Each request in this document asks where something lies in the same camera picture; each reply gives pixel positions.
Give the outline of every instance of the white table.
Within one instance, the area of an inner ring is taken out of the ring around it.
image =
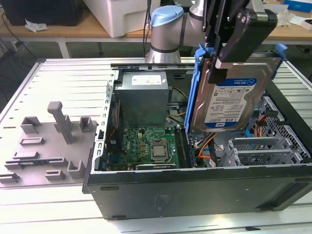
[[[194,62],[189,58],[182,58],[182,61]],[[54,121],[46,112],[49,101],[56,98],[63,101],[63,113],[68,114],[71,120],[77,120],[81,115],[99,119],[98,104],[105,94],[104,86],[98,83],[100,75],[110,69],[111,63],[122,62],[140,63],[143,59],[48,59],[44,63],[36,63],[0,114],[0,165],[10,158],[17,144],[21,134],[19,125],[24,116],[36,115],[40,121]],[[43,89],[42,85],[33,82],[34,79],[40,79],[47,88]],[[81,85],[85,83],[84,79],[89,80],[88,85]],[[67,82],[60,84],[57,80]],[[279,69],[275,83],[293,105],[304,100],[302,94],[312,94],[306,79],[287,62]],[[69,102],[75,108],[69,108],[66,104]],[[257,234],[312,233],[312,193],[281,212],[106,221],[92,196],[82,194],[81,185],[0,190],[0,233],[224,234],[245,233],[245,227],[249,226],[260,228]]]

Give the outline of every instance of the yellow wire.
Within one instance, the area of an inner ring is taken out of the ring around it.
[[[178,91],[180,91],[181,93],[182,93],[182,95],[186,98],[186,99],[188,99],[188,97],[187,97],[187,95],[182,91],[182,90],[180,90],[179,88],[176,88],[176,87],[172,87],[173,89],[177,89]],[[183,115],[185,115],[186,114],[186,112],[183,112],[183,113],[180,113],[180,114],[173,114],[173,115],[167,115],[167,117],[179,117],[179,116],[183,116]]]
[[[188,97],[187,97],[187,95],[182,91],[182,90],[180,90],[179,88],[176,88],[176,87],[172,87],[173,89],[176,89],[176,90],[178,90],[178,91],[180,91],[181,93],[182,93],[182,95],[186,98],[186,99],[188,99]]]
[[[183,113],[180,113],[180,114],[174,114],[174,115],[167,115],[167,117],[179,117],[179,116],[182,116],[182,115],[185,115],[186,112],[183,112]]]

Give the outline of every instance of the power supply label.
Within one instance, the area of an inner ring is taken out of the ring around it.
[[[161,85],[161,76],[160,75],[133,76],[132,85]]]
[[[247,104],[244,96],[254,89],[256,83],[254,78],[229,78],[216,84],[205,118],[206,126],[224,128],[236,124]]]

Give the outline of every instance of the metal frame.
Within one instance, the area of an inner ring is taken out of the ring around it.
[[[16,41],[15,37],[12,36],[0,36],[3,41]],[[101,42],[137,42],[141,43],[142,38],[93,38],[93,37],[18,37],[21,41],[41,41],[41,42],[56,42],[62,53],[64,59],[69,59],[71,57],[70,52],[67,47],[67,42],[98,42],[100,46]],[[277,44],[284,43],[288,45],[312,45],[311,40],[265,40],[262,44]]]

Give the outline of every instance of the chip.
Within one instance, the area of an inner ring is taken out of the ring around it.
[[[155,145],[153,147],[154,157],[164,157],[166,156],[165,147],[163,145]]]

